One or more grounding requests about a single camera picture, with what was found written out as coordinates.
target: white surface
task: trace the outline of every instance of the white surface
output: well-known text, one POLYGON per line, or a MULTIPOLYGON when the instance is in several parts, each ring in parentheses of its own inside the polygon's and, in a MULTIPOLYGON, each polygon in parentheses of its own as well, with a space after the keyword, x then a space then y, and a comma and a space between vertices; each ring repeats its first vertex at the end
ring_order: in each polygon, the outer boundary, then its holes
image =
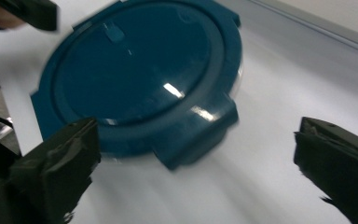
POLYGON ((252 0, 358 44, 358 0, 252 0))
MULTIPOLYGON (((293 164, 293 132, 308 116, 358 134, 358 51, 251 2, 218 2, 241 15, 239 125, 210 155, 174 173, 104 161, 72 223, 349 223, 293 164)), ((49 54, 70 24, 107 4, 57 3, 59 35, 29 27, 0 33, 0 83, 23 152, 41 142, 29 94, 49 54)))
POLYGON ((358 0, 272 0, 358 32, 358 0))

